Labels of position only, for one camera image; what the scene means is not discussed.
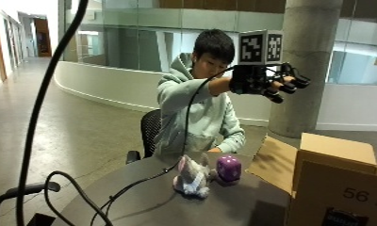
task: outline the printed number 56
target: printed number 56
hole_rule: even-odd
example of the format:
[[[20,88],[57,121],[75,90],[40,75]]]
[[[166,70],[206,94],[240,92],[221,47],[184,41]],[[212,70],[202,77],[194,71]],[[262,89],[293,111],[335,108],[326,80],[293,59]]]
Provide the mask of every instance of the printed number 56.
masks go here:
[[[357,189],[350,187],[343,190],[343,197],[347,199],[357,199],[357,201],[359,202],[366,202],[367,196],[369,193],[366,191],[358,191]]]

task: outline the cardboard box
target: cardboard box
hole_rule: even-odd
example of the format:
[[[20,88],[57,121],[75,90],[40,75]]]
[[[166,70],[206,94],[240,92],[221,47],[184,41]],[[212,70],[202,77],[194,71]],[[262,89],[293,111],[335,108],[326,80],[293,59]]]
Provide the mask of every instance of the cardboard box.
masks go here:
[[[265,137],[246,171],[291,196],[287,226],[377,226],[377,161],[369,144],[302,134],[297,149]]]

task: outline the light green hoodie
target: light green hoodie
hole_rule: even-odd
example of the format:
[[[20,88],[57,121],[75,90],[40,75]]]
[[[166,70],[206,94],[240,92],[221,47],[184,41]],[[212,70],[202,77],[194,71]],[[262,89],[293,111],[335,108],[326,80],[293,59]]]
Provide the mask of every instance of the light green hoodie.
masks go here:
[[[157,101],[161,108],[161,131],[154,137],[156,154],[182,151],[189,99],[206,79],[193,79],[189,54],[176,57],[170,73],[158,83]],[[230,98],[226,93],[212,96],[209,83],[200,89],[189,108],[186,152],[208,151],[218,147],[224,153],[236,153],[245,143]],[[224,141],[216,145],[217,136]]]

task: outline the hoodie sleeve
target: hoodie sleeve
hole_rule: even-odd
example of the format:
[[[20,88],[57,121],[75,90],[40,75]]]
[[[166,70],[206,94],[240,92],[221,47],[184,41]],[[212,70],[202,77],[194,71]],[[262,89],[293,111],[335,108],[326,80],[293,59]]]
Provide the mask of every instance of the hoodie sleeve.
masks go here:
[[[224,141],[217,148],[222,153],[236,153],[242,148],[246,138],[244,129],[240,127],[238,118],[236,117],[230,98],[226,95],[226,110],[225,117],[221,125],[220,134],[224,136]]]
[[[162,77],[158,84],[158,97],[157,101],[164,113],[174,112],[189,105],[189,100],[200,85],[206,79],[193,79],[185,82],[176,81],[170,76]],[[193,104],[210,98],[209,83],[198,90]]]

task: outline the black hair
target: black hair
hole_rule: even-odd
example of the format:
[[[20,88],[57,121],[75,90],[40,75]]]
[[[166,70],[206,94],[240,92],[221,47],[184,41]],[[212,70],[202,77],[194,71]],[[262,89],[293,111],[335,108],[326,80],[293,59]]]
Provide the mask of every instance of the black hair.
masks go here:
[[[193,52],[200,58],[205,53],[225,61],[233,62],[234,45],[232,38],[218,29],[205,30],[200,33],[193,45]]]

